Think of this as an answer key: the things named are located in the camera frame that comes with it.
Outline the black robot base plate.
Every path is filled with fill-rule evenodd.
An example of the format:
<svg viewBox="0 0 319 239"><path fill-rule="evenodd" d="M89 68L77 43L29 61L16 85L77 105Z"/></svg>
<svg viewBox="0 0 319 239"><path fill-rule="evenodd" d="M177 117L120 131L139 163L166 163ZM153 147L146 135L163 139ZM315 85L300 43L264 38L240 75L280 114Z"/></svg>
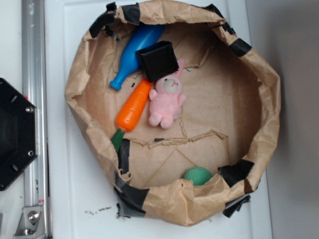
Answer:
<svg viewBox="0 0 319 239"><path fill-rule="evenodd" d="M36 107L1 78L0 190L5 191L36 157Z"/></svg>

